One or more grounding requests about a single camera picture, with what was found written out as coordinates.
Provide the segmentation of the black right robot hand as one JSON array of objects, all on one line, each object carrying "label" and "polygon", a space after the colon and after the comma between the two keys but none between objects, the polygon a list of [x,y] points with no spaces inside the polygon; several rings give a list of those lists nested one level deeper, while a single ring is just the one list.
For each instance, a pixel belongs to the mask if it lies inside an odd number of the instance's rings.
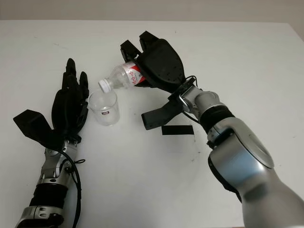
[{"label": "black right robot hand", "polygon": [[125,62],[135,63],[143,76],[143,80],[136,86],[175,92],[186,80],[181,58],[165,39],[148,31],[143,32],[139,38],[142,52],[129,40],[120,45]]}]

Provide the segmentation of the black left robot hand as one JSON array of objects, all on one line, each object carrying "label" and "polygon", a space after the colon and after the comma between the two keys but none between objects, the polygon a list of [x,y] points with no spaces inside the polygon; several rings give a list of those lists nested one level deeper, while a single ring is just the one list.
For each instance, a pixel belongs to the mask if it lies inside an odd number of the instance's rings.
[{"label": "black left robot hand", "polygon": [[75,62],[69,58],[63,73],[62,87],[56,93],[51,112],[54,131],[64,139],[81,142],[79,132],[87,119],[88,96],[87,74],[81,72],[77,79]]}]

